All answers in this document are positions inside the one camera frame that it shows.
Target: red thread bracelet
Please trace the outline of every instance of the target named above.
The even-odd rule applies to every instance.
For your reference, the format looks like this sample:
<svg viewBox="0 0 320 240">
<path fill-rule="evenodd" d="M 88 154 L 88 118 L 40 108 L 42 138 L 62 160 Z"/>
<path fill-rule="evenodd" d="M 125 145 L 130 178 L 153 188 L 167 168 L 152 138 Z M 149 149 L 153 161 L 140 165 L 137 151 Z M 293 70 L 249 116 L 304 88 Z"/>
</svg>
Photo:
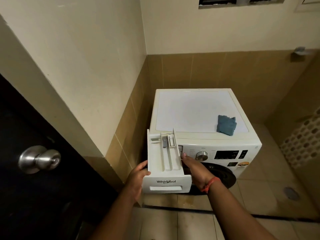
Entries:
<svg viewBox="0 0 320 240">
<path fill-rule="evenodd" d="M 210 185 L 211 185 L 214 181 L 220 181 L 220 182 L 221 182 L 220 178 L 218 178 L 218 177 L 213 177 L 213 178 L 211 178 L 211 179 L 209 180 L 209 182 L 207 183 L 207 185 L 206 185 L 202 190 L 200 190 L 200 191 L 201 191 L 201 192 L 206 192 L 206 194 L 207 194 L 208 191 L 209 191 Z"/>
</svg>

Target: blue cloth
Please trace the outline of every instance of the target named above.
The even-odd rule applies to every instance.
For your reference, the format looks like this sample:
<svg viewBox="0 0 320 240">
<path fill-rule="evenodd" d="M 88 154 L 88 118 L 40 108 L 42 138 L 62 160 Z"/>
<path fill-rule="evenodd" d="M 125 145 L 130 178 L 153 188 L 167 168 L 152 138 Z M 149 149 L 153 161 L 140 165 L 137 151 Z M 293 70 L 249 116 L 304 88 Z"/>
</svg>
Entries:
<svg viewBox="0 0 320 240">
<path fill-rule="evenodd" d="M 224 133 L 228 136 L 233 136 L 236 126 L 236 117 L 229 118 L 225 115 L 218 116 L 217 132 Z"/>
</svg>

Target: washing machine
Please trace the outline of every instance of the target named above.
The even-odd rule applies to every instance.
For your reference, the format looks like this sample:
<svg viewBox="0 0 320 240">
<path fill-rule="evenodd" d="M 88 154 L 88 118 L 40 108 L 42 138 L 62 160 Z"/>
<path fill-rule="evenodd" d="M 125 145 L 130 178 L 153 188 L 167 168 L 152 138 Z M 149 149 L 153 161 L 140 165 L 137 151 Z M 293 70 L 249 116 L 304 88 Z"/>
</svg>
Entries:
<svg viewBox="0 0 320 240">
<path fill-rule="evenodd" d="M 233 136 L 217 132 L 218 115 L 235 117 Z M 157 89 L 147 139 L 151 175 L 143 179 L 145 193 L 201 194 L 182 153 L 230 188 L 262 146 L 230 88 Z"/>
</svg>

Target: washing machine top panel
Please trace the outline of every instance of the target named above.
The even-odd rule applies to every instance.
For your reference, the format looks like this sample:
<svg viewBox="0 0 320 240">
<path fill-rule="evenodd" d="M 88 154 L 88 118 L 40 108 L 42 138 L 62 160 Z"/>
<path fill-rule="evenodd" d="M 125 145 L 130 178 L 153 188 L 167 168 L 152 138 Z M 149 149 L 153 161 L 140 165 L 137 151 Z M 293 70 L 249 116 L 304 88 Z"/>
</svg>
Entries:
<svg viewBox="0 0 320 240">
<path fill-rule="evenodd" d="M 231 89 L 161 89 L 158 93 L 157 131 L 217 133 L 218 115 L 225 115 L 236 119 L 234 134 L 249 132 Z"/>
</svg>

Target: black door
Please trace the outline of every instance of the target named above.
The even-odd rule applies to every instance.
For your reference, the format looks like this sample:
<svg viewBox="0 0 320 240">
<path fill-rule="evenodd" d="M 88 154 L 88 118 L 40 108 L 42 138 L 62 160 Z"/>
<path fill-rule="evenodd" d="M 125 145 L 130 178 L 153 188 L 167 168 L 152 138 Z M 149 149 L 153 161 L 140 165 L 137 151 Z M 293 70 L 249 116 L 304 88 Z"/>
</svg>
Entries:
<svg viewBox="0 0 320 240">
<path fill-rule="evenodd" d="M 60 164 L 26 174 L 19 156 L 36 145 L 57 150 Z M 97 224 L 116 196 L 0 75 L 0 239 L 79 239 L 81 226 Z"/>
</svg>

